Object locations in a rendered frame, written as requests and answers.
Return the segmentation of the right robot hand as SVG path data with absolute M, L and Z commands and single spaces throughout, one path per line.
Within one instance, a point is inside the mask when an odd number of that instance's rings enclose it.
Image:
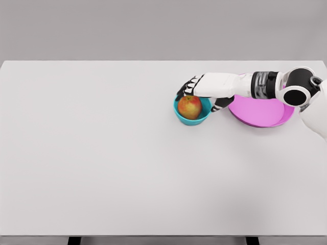
M 239 80 L 238 75 L 231 73 L 209 72 L 194 76 L 182 85 L 177 92 L 175 101 L 185 95 L 216 98 L 215 104 L 211 108 L 211 112 L 216 112 L 233 102 L 236 93 L 235 87 Z

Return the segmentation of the red yellow apple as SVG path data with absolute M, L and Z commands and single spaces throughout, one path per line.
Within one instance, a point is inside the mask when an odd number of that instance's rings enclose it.
M 177 110 L 184 118 L 196 120 L 202 111 L 202 102 L 197 96 L 187 95 L 179 100 Z

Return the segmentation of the blue bowl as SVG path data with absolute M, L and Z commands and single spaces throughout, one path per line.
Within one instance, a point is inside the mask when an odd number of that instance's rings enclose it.
M 177 104 L 179 100 L 177 100 L 177 97 L 174 100 L 174 111 L 178 119 L 185 125 L 188 126 L 195 126 L 200 123 L 202 123 L 204 120 L 208 118 L 208 116 L 211 114 L 211 108 L 212 108 L 212 103 L 209 98 L 204 98 L 204 97 L 199 97 L 201 102 L 202 102 L 202 111 L 199 115 L 199 117 L 196 120 L 190 120 L 186 119 L 183 116 L 181 116 L 177 110 Z

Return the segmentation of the pink plate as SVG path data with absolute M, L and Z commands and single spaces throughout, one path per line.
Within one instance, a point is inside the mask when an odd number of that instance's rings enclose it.
M 275 98 L 276 78 L 273 71 L 256 71 L 236 75 L 230 112 L 241 122 L 259 128 L 276 127 L 287 122 L 294 108 Z

